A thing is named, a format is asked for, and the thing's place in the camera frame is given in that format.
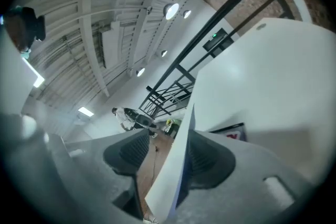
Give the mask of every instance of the ceiling light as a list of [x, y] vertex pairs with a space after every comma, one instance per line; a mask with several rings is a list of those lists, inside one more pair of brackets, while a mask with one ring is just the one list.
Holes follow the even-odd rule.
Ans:
[[23, 60], [23, 62], [26, 63], [26, 65], [28, 65], [28, 67], [31, 69], [31, 71], [34, 72], [34, 74], [37, 76], [37, 79], [34, 83], [34, 87], [36, 87], [36, 88], [40, 87], [40, 85], [44, 82], [44, 78], [39, 73], [37, 73], [37, 71], [34, 69], [34, 67], [32, 67], [30, 65], [30, 63], [25, 58], [21, 58], [21, 59]]
[[171, 18], [174, 17], [174, 15], [177, 13], [179, 10], [179, 5], [178, 3], [175, 4], [167, 4], [163, 8], [163, 16], [167, 19], [170, 20]]
[[141, 68], [139, 71], [136, 72], [136, 75], [139, 77], [145, 72], [145, 68]]
[[190, 14], [191, 14], [191, 10], [185, 10], [184, 13], [183, 13], [183, 18], [187, 19]]
[[78, 111], [82, 112], [83, 114], [89, 117], [94, 115], [90, 110], [86, 109], [84, 106], [82, 106]]

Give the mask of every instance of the white wall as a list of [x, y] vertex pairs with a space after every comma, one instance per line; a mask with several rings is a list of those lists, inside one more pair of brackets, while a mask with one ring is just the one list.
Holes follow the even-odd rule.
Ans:
[[[154, 87], [162, 75], [166, 72], [170, 64], [181, 53], [188, 42], [200, 31], [204, 24], [215, 14], [215, 10], [202, 0], [198, 1], [196, 9], [193, 10], [191, 16], [188, 19], [181, 20], [181, 23], [174, 23], [170, 29], [165, 44], [162, 49], [166, 49], [168, 54], [164, 57], [154, 56], [151, 62], [145, 67], [145, 73], [140, 77], [133, 77], [125, 85], [121, 87], [113, 96], [111, 96], [103, 107], [99, 111], [93, 111], [95, 115], [90, 120], [90, 123], [78, 127], [73, 135], [80, 132], [82, 129], [92, 138], [99, 138], [108, 135], [114, 135], [124, 130], [121, 128], [116, 117], [112, 114], [113, 107], [123, 106], [133, 109], [138, 109], [143, 100], [148, 95], [146, 90], [147, 86]], [[232, 27], [226, 20], [222, 20], [210, 33], [205, 37], [194, 50], [183, 60], [182, 67], [185, 69], [191, 67], [199, 58], [205, 55], [207, 52], [203, 48], [203, 45], [209, 40], [209, 37], [223, 27], [228, 33], [232, 30]], [[237, 34], [233, 36], [233, 40], [239, 38]], [[206, 63], [212, 60], [212, 57], [208, 57], [203, 64], [198, 66], [192, 74], [197, 75], [198, 70]], [[165, 89], [169, 87], [181, 73], [175, 70], [168, 79], [162, 84], [159, 89]]]

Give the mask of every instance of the ceiling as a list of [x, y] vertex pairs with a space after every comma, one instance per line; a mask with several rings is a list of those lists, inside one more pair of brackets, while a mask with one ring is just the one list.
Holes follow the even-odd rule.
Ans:
[[[46, 39], [32, 45], [31, 65], [45, 78], [30, 97], [61, 114], [49, 133], [61, 136], [71, 132], [74, 121], [82, 119], [78, 109], [94, 109], [122, 87], [134, 71], [147, 65], [158, 50], [171, 26], [180, 20], [167, 21], [163, 7], [179, 3], [182, 13], [192, 9], [191, 0], [16, 0], [13, 6], [34, 8], [44, 15]], [[120, 22], [123, 35], [120, 55], [112, 68], [103, 65], [99, 30], [111, 22]], [[63, 124], [61, 118], [74, 119]]]

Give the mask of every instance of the ceiling beam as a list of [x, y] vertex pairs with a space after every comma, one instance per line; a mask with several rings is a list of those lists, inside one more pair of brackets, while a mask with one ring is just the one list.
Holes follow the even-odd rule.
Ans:
[[[144, 0], [143, 6], [144, 7], [153, 6], [155, 2], [156, 0]], [[138, 16], [138, 20], [136, 21], [135, 31], [134, 31], [133, 38], [132, 38], [131, 51], [130, 51], [129, 60], [127, 64], [128, 69], [132, 69], [132, 67], [135, 64], [134, 54], [135, 54], [136, 46], [138, 45], [138, 41], [139, 41], [141, 33], [143, 33], [144, 31], [144, 27], [146, 25], [148, 17], [149, 16], [147, 15], [146, 9], [144, 8], [141, 9], [139, 16]]]
[[[78, 0], [79, 14], [87, 14], [91, 12], [91, 0]], [[90, 67], [99, 85], [99, 88], [105, 93], [107, 97], [110, 96], [103, 76], [100, 71], [96, 52], [94, 50], [94, 43], [92, 37], [91, 16], [86, 16], [79, 19], [79, 28], [82, 35], [85, 53], [88, 57]]]
[[[179, 3], [180, 7], [182, 7], [182, 3], [181, 0], [173, 0], [174, 3]], [[164, 35], [164, 28], [167, 24], [167, 20], [165, 18], [162, 19], [155, 35], [154, 35], [154, 38], [152, 40], [152, 42], [150, 43], [149, 45], [149, 49], [148, 49], [148, 53], [146, 55], [146, 58], [145, 58], [145, 63], [148, 64], [149, 61], [151, 60], [152, 56], [154, 55], [154, 53], [156, 52], [159, 44], [160, 44], [160, 41], [162, 39], [162, 36]]]

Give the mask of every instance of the white partition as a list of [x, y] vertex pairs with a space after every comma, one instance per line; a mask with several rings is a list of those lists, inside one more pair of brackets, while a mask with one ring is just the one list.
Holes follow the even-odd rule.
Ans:
[[6, 31], [0, 32], [0, 109], [20, 114], [37, 76], [24, 63]]
[[264, 18], [208, 63], [145, 198], [158, 221], [175, 210], [193, 106], [196, 130], [244, 122], [250, 142], [318, 184], [335, 146], [335, 72], [336, 35], [287, 19]]

